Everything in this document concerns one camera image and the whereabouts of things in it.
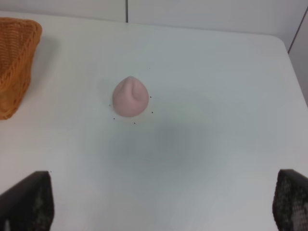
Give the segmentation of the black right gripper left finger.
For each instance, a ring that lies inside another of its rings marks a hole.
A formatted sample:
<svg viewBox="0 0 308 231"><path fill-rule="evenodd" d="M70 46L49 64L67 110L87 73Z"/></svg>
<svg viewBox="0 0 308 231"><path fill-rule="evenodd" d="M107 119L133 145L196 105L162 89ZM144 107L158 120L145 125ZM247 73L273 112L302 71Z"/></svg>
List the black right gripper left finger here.
<svg viewBox="0 0 308 231"><path fill-rule="evenodd" d="M49 231L54 200L48 171L36 171L0 195L2 231Z"/></svg>

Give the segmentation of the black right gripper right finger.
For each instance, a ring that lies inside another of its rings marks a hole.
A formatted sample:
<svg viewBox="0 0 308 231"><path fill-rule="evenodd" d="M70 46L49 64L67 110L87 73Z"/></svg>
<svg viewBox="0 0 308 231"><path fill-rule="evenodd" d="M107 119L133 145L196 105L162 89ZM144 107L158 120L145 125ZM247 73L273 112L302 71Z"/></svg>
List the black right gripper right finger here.
<svg viewBox="0 0 308 231"><path fill-rule="evenodd" d="M278 230L308 230L308 179L293 169L278 173L272 213Z"/></svg>

